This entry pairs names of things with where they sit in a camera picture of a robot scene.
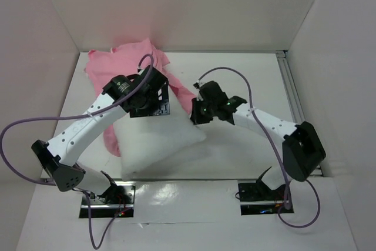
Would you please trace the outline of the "white pillow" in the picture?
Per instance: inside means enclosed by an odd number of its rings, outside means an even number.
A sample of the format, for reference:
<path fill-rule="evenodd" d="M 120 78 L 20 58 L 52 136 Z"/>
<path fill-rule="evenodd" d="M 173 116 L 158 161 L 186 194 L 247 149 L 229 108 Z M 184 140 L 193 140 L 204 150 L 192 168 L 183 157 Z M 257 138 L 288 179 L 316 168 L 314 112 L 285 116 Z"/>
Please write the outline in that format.
<path fill-rule="evenodd" d="M 142 118 L 126 115 L 113 124 L 123 180 L 138 177 L 156 162 L 205 140 L 206 134 L 192 124 L 171 89 L 168 94 L 169 115 Z"/>

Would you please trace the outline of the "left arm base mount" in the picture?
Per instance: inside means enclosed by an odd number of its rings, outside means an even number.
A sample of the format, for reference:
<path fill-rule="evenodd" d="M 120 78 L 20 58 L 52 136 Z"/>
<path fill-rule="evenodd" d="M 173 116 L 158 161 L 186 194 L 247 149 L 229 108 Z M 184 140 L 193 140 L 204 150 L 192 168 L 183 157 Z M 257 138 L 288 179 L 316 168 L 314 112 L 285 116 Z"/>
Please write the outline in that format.
<path fill-rule="evenodd" d="M 121 194 L 113 196 L 111 200 L 101 198 L 92 192 L 89 194 L 89 200 L 87 200 L 86 196 L 83 195 L 80 204 L 79 218 L 88 218 L 89 206 L 91 207 L 91 215 L 94 219 L 110 219 L 117 213 L 119 218 L 133 217 L 136 183 L 119 180 L 116 180 L 115 183 L 118 187 L 120 187 Z"/>

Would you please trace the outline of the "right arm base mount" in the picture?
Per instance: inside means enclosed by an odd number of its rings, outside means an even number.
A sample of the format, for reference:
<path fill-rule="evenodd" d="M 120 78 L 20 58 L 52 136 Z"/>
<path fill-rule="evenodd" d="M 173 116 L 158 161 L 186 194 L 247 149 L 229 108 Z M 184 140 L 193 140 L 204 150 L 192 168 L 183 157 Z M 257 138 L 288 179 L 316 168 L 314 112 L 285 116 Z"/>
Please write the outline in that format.
<path fill-rule="evenodd" d="M 259 182 L 239 182 L 235 198 L 240 202 L 240 213 L 248 215 L 271 215 L 280 213 L 294 213 L 294 209 L 284 207 L 285 185 L 276 190 L 270 190 Z"/>

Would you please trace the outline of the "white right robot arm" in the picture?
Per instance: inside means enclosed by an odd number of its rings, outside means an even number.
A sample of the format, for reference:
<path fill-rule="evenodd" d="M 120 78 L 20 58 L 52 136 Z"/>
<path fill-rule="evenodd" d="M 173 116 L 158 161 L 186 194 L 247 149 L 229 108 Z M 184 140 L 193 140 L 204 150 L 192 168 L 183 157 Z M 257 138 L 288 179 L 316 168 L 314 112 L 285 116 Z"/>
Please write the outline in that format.
<path fill-rule="evenodd" d="M 278 154 L 278 165 L 267 169 L 258 179 L 256 192 L 270 199 L 277 189 L 291 180 L 305 181 L 325 159 L 326 152 L 312 124 L 284 121 L 256 109 L 239 97 L 229 98 L 215 81 L 196 82 L 199 91 L 192 100 L 191 120 L 196 125 L 214 118 L 245 128 L 265 137 Z"/>

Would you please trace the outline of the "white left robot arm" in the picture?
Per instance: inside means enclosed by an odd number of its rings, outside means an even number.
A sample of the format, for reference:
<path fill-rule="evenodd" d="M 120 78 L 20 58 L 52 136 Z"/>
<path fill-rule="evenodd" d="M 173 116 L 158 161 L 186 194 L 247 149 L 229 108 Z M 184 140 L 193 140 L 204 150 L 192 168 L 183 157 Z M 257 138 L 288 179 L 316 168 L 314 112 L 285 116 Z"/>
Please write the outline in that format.
<path fill-rule="evenodd" d="M 104 171 L 95 171 L 78 162 L 83 151 L 118 119 L 169 115 L 168 79 L 156 68 L 112 78 L 86 111 L 60 135 L 31 146 L 43 169 L 61 192 L 72 189 L 93 193 L 110 203 L 124 193 Z"/>

